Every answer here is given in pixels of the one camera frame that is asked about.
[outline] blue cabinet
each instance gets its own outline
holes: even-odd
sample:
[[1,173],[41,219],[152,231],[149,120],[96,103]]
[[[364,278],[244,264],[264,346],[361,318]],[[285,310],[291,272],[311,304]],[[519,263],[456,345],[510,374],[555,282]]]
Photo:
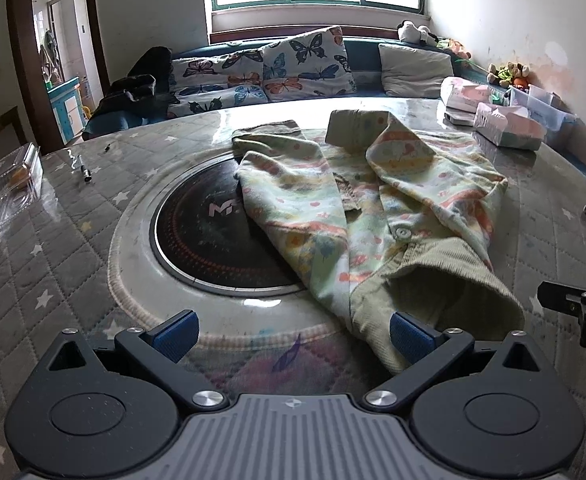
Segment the blue cabinet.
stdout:
[[79,135],[86,126],[86,117],[80,99],[80,79],[75,77],[49,90],[48,98],[64,143],[67,143]]

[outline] blue gripper pad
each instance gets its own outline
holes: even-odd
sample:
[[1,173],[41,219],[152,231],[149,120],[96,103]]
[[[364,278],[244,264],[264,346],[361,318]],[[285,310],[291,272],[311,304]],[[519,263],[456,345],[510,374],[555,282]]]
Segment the blue gripper pad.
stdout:
[[145,334],[147,343],[174,363],[195,346],[199,337],[198,315],[183,310]]
[[438,347],[441,333],[426,327],[408,314],[396,312],[389,327],[391,343],[410,363],[414,364]]

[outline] gray quilted tablecloth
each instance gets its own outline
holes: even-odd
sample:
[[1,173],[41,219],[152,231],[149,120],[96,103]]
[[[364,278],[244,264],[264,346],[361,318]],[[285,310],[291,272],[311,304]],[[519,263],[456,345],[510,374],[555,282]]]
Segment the gray quilted tablecloth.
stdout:
[[[129,200],[171,161],[230,142],[237,127],[295,119],[326,127],[335,108],[391,109],[416,130],[449,128],[438,103],[404,99],[339,99],[260,105],[209,112],[73,147],[92,169],[86,185],[66,150],[42,160],[42,198],[0,232],[0,479],[17,471],[3,433],[6,410],[36,361],[64,327],[112,338],[131,320],[106,284],[108,249]],[[542,146],[537,153],[498,150],[478,137],[510,185],[490,248],[497,275],[526,309],[533,334],[572,391],[586,420],[586,349],[573,319],[543,310],[535,299],[542,280],[586,288],[586,178]],[[273,378],[286,349],[221,352],[195,348],[185,366],[231,395],[242,391],[362,394],[386,378],[370,350],[345,333],[302,345],[295,365]],[[571,473],[586,478],[586,437]]]

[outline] ribbed gray plate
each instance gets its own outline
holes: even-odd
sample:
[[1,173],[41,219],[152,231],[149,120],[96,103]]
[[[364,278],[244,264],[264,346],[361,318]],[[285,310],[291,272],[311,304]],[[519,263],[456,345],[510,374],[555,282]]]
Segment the ribbed gray plate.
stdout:
[[[36,477],[28,475],[25,480]],[[423,456],[399,421],[347,396],[242,395],[193,416],[177,442],[126,480],[461,479]]]

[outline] white button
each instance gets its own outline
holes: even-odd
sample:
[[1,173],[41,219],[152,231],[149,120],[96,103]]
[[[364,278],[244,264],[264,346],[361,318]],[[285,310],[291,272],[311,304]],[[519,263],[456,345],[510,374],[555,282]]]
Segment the white button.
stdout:
[[395,231],[395,235],[400,239],[400,240],[408,240],[411,237],[411,232],[408,229],[403,229],[403,228],[399,228],[397,229],[397,231]]

